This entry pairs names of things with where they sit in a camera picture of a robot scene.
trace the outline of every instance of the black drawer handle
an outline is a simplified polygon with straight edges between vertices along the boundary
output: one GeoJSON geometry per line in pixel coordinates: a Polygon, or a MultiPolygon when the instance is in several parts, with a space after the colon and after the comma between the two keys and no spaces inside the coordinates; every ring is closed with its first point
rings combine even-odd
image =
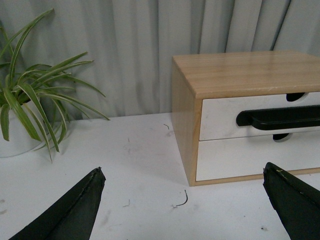
{"type": "Polygon", "coordinates": [[[236,124],[259,130],[320,126],[320,105],[246,110],[238,114],[236,124]]]}

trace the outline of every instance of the small wire piece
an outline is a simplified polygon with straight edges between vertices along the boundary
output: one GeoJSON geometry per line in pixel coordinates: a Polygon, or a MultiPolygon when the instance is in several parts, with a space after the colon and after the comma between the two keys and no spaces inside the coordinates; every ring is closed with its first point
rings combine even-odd
{"type": "Polygon", "coordinates": [[[188,194],[187,194],[187,190],[184,190],[184,192],[185,192],[185,197],[186,197],[185,202],[184,202],[184,203],[182,203],[182,204],[179,204],[179,205],[175,205],[175,206],[173,206],[173,205],[172,205],[172,207],[173,207],[174,209],[176,209],[178,206],[185,205],[185,204],[188,202],[188,194]]]}

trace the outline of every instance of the white tabletop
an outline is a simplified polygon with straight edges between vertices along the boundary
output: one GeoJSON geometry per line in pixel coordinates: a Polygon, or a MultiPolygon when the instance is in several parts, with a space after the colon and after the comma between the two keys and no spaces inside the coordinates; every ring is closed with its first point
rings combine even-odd
{"type": "MultiPolygon", "coordinates": [[[[74,121],[60,148],[53,163],[45,149],[0,158],[1,240],[96,167],[106,182],[91,240],[290,239],[262,179],[188,186],[169,113],[74,121]]],[[[319,173],[298,177],[320,189],[319,173]]]]}

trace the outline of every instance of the curtain fold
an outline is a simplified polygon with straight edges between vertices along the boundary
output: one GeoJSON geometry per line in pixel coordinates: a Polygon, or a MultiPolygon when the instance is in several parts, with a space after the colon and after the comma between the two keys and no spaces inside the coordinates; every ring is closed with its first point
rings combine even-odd
{"type": "Polygon", "coordinates": [[[94,62],[74,74],[106,98],[77,85],[74,95],[109,117],[170,112],[174,55],[320,56],[319,0],[0,0],[0,6],[10,35],[55,9],[28,36],[23,63],[54,65],[88,51],[83,59],[94,62]]]}

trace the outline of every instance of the wooden drawer unit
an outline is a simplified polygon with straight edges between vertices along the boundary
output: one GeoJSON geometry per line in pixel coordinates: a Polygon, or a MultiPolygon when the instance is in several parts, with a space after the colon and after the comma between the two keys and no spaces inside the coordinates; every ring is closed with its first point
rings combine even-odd
{"type": "Polygon", "coordinates": [[[190,186],[320,172],[320,58],[293,51],[174,56],[172,124],[190,186]]]}

